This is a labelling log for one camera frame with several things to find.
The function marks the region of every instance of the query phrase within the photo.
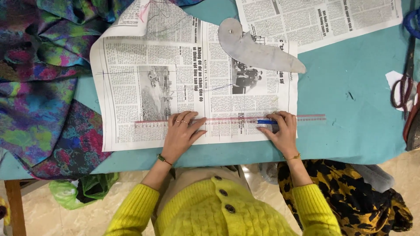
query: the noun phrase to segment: wooden table leg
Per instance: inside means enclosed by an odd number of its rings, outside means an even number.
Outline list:
[[[13,236],[26,236],[24,208],[22,205],[21,186],[19,180],[6,180],[7,199],[11,210],[11,226]]]

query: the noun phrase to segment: beige pants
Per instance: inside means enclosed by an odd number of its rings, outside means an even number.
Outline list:
[[[245,179],[242,168],[238,165],[230,166],[213,166],[213,167],[197,167],[197,168],[176,168],[172,170],[159,189],[159,200],[156,204],[155,211],[152,215],[152,223],[162,212],[165,205],[181,190],[190,184],[210,179],[214,176],[220,176],[228,180],[232,180],[251,192]]]

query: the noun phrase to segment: woman's left hand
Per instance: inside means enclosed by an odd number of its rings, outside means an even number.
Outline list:
[[[197,131],[206,122],[203,117],[190,127],[190,121],[198,115],[195,111],[184,111],[173,114],[168,119],[168,133],[161,155],[169,162],[174,163],[186,152],[189,147],[207,131]]]

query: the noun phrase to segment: table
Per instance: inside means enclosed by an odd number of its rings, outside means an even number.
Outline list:
[[[403,1],[404,14],[409,4]],[[225,18],[237,15],[234,0],[205,0],[186,7],[185,11],[218,25]],[[298,128],[297,147],[303,159],[378,164],[404,152],[404,120],[402,112],[391,107],[385,74],[403,72],[407,47],[408,33],[402,26],[394,26],[299,54],[307,73],[299,75],[298,114],[327,116],[325,125]],[[418,53],[415,57],[415,62],[419,61]],[[75,99],[100,113],[94,86],[91,76],[80,78]],[[160,150],[115,152],[92,173],[148,170]],[[280,160],[279,152],[268,141],[207,144],[192,146],[176,166]],[[8,153],[0,166],[0,179],[24,178],[31,176]]]

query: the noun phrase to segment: ruler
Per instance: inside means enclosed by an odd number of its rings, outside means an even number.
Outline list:
[[[325,125],[327,117],[325,114],[316,115],[297,115],[297,126],[307,125]],[[223,125],[223,124],[238,124],[238,123],[257,123],[257,120],[267,119],[265,116],[256,117],[226,117],[226,118],[207,118],[205,125]],[[167,120],[160,121],[135,121],[135,124],[167,122]]]

